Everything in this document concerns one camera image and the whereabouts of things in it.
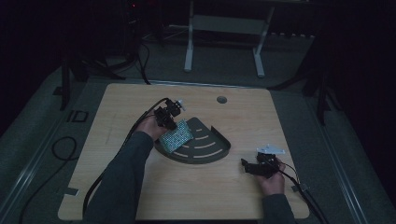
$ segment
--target dark background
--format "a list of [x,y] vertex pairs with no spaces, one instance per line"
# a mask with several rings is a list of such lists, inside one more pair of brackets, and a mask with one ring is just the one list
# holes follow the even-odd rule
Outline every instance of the dark background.
[[[124,14],[128,12],[122,1],[102,0],[95,1],[94,5],[88,1],[2,1],[0,134],[18,116],[47,75],[61,65],[70,47],[98,59],[109,45],[124,53],[122,47],[114,46],[125,20],[121,15],[141,18],[148,30],[157,32],[160,40],[158,24],[188,22],[188,1],[136,3],[140,8],[131,9],[132,15],[128,15]],[[329,85],[396,204],[396,189],[392,184],[392,174],[396,172],[393,165],[396,159],[393,105],[396,4],[390,0],[366,0],[343,5],[335,1],[276,5],[270,32],[317,37],[318,47],[311,53],[325,62],[311,62],[312,66],[326,64],[325,68],[330,71]],[[217,5],[208,4],[207,8],[199,9],[210,14],[213,7],[221,7],[223,13],[231,14],[239,5],[235,1],[222,7],[219,1]]]

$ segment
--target desk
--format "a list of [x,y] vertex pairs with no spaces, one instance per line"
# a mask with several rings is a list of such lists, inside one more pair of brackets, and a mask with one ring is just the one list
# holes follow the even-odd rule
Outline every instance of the desk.
[[[219,96],[226,104],[217,102]],[[184,164],[151,151],[146,164],[137,219],[259,219],[262,205],[254,176],[246,174],[241,158],[255,162],[256,148],[273,144],[286,149],[279,158],[293,166],[285,136],[267,90],[110,84],[98,108],[78,160],[70,189],[64,195],[59,218],[82,219],[82,204],[93,181],[114,158],[134,122],[163,97],[182,99],[187,111],[175,118],[198,118],[215,127],[230,142],[229,154],[208,164]],[[292,176],[292,170],[286,172]],[[309,211],[298,193],[286,181],[286,196],[296,218]]]

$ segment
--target person's left hand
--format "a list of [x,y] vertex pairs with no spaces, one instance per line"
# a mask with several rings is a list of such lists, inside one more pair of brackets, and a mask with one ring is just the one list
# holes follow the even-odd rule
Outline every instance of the person's left hand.
[[155,119],[154,112],[150,111],[145,119],[143,119],[137,126],[136,131],[148,134],[153,141],[156,141],[161,135],[165,134],[168,130],[164,127],[158,126]]

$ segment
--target person's right arm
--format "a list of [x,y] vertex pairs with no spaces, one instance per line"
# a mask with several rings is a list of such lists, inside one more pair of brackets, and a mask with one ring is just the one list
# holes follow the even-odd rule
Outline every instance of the person's right arm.
[[[279,161],[279,170],[285,170],[285,164]],[[294,224],[294,214],[291,211],[288,199],[285,196],[285,178],[280,172],[270,178],[256,175],[262,193],[262,209],[264,224]]]

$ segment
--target person's right hand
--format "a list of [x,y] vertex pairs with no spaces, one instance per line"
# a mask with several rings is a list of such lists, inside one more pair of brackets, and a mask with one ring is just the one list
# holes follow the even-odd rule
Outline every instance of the person's right hand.
[[[279,162],[279,170],[285,170],[285,164],[278,158],[276,158]],[[272,194],[284,194],[285,193],[285,177],[280,172],[276,172],[270,178],[266,178],[265,176],[256,175],[256,179],[260,184],[262,189],[262,193],[265,196],[269,196]]]

